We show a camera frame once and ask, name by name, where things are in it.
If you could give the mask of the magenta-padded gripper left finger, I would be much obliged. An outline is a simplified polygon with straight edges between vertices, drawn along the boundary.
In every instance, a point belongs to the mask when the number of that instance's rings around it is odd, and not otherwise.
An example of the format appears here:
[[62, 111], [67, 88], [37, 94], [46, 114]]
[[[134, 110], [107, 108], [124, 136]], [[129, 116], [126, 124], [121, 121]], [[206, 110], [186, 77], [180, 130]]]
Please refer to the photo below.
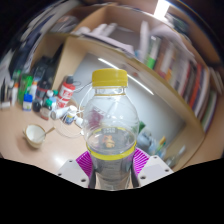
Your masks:
[[96, 185], [96, 175], [88, 151], [75, 160], [67, 160], [56, 175], [84, 188], [94, 189]]

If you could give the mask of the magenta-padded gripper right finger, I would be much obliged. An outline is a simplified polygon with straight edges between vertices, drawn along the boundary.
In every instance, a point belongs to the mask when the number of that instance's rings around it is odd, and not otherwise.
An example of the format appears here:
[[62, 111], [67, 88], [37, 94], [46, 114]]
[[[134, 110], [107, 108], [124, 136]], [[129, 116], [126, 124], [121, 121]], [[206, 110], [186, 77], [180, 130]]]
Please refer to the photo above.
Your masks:
[[146, 186], [172, 173], [172, 169], [159, 156], [149, 156], [139, 148], [135, 150], [131, 172], [134, 187]]

